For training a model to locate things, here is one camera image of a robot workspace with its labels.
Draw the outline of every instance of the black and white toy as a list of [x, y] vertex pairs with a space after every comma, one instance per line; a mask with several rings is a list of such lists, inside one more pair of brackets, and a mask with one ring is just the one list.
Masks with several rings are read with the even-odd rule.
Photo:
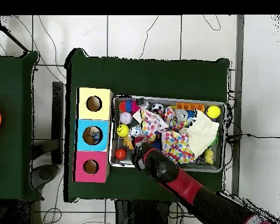
[[155, 103], [152, 105], [152, 112], [158, 112], [161, 111], [162, 113], [164, 113], [164, 106], [160, 103]]

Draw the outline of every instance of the black post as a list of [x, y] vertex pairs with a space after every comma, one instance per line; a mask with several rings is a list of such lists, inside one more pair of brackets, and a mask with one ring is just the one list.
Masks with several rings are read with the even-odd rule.
[[64, 84], [53, 82], [52, 87], [52, 126], [51, 139], [58, 139], [59, 146], [52, 151], [52, 164], [62, 164], [63, 153], [63, 105], [64, 105]]
[[6, 27], [3, 27], [0, 25], [0, 31], [4, 32], [10, 39], [12, 39], [13, 42], [15, 42], [20, 48], [22, 48], [24, 51], [29, 51], [25, 46], [21, 44], [19, 40], [17, 40]]

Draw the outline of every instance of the white cloth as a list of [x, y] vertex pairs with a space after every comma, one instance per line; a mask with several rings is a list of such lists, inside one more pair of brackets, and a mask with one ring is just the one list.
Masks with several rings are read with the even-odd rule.
[[215, 140], [219, 123], [211, 121], [202, 111], [197, 111], [192, 126], [184, 127], [180, 134], [188, 134], [188, 144], [195, 159]]

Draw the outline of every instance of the smiley face ball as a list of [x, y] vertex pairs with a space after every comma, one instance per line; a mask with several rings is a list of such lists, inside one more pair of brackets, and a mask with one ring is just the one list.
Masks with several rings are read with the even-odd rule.
[[120, 138], [124, 138], [128, 135], [128, 126], [125, 124], [120, 124], [116, 128], [116, 133]]
[[121, 123], [129, 124], [130, 122], [132, 122], [133, 117], [132, 114], [125, 111], [124, 113], [120, 114], [119, 119]]

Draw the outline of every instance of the green mat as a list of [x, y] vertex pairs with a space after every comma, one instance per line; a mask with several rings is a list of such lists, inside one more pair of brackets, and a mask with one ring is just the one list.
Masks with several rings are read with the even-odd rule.
[[29, 183], [32, 71], [38, 52], [0, 57], [0, 199], [38, 200]]
[[[115, 95], [226, 102], [228, 67], [228, 59], [205, 62], [92, 58], [86, 57], [82, 49], [72, 50], [65, 63], [65, 200], [179, 200], [144, 172], [134, 168], [110, 167], [110, 174], [105, 183], [72, 182], [77, 87], [106, 88]], [[223, 172], [190, 174], [213, 191], [222, 189]]]

